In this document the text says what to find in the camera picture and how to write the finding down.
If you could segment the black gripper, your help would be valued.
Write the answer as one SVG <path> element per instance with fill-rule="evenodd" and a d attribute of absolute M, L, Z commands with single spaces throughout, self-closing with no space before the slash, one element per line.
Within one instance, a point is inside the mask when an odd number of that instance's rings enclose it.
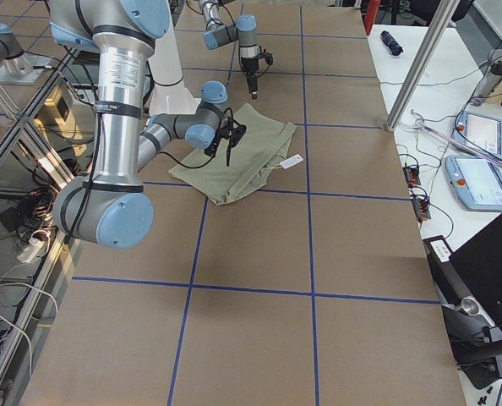
<path fill-rule="evenodd" d="M 214 138 L 211 141 L 210 145 L 204 149 L 204 153 L 206 156 L 215 156 L 218 150 L 218 147 L 221 143 L 221 140 L 231 140 L 231 131 L 229 129 L 218 129 L 215 132 Z"/>
<path fill-rule="evenodd" d="M 262 55 L 259 53 L 251 58 L 240 57 L 239 62 L 241 65 L 241 71 L 246 77 L 248 84 L 248 92 L 253 100 L 258 98 L 258 77 L 259 77 L 259 61 L 262 59 Z"/>

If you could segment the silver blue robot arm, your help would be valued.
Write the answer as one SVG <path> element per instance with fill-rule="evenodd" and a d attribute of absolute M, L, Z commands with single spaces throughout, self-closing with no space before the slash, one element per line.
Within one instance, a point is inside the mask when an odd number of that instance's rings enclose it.
<path fill-rule="evenodd" d="M 162 113 L 144 122 L 146 73 L 154 60 L 179 60 L 176 52 L 156 47 L 173 36 L 167 2 L 53 1 L 50 8 L 56 43 L 100 57 L 91 169 L 58 194 L 54 221 L 71 238 L 127 249 L 147 235 L 154 219 L 139 171 L 173 140 L 213 157 L 221 140 L 236 145 L 242 134 L 218 81 L 204 84 L 193 113 Z"/>
<path fill-rule="evenodd" d="M 226 8 L 228 1 L 199 1 L 199 13 L 204 17 L 203 38 L 208 49 L 214 50 L 236 42 L 240 71 L 245 76 L 248 93 L 253 100 L 258 98 L 259 78 L 273 64 L 273 55 L 258 42 L 257 21 L 253 14 L 241 14 L 231 19 L 230 24 L 221 20 L 219 10 Z"/>

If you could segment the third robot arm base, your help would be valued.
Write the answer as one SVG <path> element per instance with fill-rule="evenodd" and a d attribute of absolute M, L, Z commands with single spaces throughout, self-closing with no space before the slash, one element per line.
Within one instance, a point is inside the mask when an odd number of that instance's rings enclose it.
<path fill-rule="evenodd" d="M 0 23 L 0 82 L 8 85 L 33 85 L 52 58 L 27 55 L 11 28 Z"/>

